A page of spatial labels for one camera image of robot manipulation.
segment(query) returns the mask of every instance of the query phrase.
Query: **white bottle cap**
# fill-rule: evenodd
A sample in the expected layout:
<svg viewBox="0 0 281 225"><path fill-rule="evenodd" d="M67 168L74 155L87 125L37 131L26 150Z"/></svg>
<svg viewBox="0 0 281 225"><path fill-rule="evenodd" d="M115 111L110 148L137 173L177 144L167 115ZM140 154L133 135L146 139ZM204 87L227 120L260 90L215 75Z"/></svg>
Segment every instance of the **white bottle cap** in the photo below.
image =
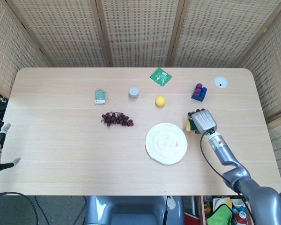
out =
<svg viewBox="0 0 281 225"><path fill-rule="evenodd" d="M139 89L137 87L131 87L129 89L129 96L131 98L137 98L139 96Z"/></svg>
<svg viewBox="0 0 281 225"><path fill-rule="evenodd" d="M241 219L246 219L246 218L247 218L247 214L246 214L245 212L240 211L240 212L239 212L239 217L240 217Z"/></svg>

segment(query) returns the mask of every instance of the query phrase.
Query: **blue toy block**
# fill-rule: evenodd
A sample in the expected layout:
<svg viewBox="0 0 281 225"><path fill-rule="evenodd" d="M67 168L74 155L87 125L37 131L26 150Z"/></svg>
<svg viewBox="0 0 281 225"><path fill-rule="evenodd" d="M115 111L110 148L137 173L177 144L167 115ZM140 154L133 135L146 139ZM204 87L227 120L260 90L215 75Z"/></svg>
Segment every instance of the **blue toy block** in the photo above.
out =
<svg viewBox="0 0 281 225"><path fill-rule="evenodd" d="M202 87L202 84L198 83L192 94L192 99L202 102L205 98L206 92L207 92L207 88Z"/></svg>

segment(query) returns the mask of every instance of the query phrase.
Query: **white plate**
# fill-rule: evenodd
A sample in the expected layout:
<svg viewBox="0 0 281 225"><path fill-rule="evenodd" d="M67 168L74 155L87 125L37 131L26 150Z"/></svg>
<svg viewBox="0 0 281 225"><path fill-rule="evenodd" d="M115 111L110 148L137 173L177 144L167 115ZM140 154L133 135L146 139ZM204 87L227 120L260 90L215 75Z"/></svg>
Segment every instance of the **white plate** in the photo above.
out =
<svg viewBox="0 0 281 225"><path fill-rule="evenodd" d="M187 139L176 125L160 123L147 133L146 149L150 157L157 162L171 165L179 162L185 155Z"/></svg>

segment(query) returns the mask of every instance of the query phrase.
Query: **grapes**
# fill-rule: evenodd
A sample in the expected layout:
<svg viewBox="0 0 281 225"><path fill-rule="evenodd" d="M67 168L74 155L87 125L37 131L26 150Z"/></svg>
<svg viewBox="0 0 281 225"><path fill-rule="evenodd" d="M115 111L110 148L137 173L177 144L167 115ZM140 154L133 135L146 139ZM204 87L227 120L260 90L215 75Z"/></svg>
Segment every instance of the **grapes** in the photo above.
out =
<svg viewBox="0 0 281 225"><path fill-rule="evenodd" d="M133 120L129 119L129 116L126 116L122 112L107 112L106 114L102 114L102 120L108 127L112 124L121 124L122 126L133 126Z"/></svg>

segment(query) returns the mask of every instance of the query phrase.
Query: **table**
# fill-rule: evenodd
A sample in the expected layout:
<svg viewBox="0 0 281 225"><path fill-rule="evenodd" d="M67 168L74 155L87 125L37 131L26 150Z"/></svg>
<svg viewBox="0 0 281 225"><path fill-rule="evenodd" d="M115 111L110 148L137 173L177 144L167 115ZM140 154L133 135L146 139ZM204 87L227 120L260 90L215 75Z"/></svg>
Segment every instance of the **table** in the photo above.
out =
<svg viewBox="0 0 281 225"><path fill-rule="evenodd" d="M209 109L237 159L262 186L281 191L281 179L251 72L242 68L164 68L172 79L161 87L156 68L25 68L18 72L4 117L12 124L1 162L21 157L0 172L0 192L26 195L232 195L201 155L200 135L185 131L188 150L175 165L162 165L145 149L147 132L168 122L186 130L187 113ZM214 79L226 77L227 88ZM208 88L190 98L197 83ZM138 86L137 100L128 97ZM95 90L106 103L94 105ZM155 98L164 96L163 108ZM124 112L133 127L101 123L108 111ZM203 142L207 158L228 170Z"/></svg>

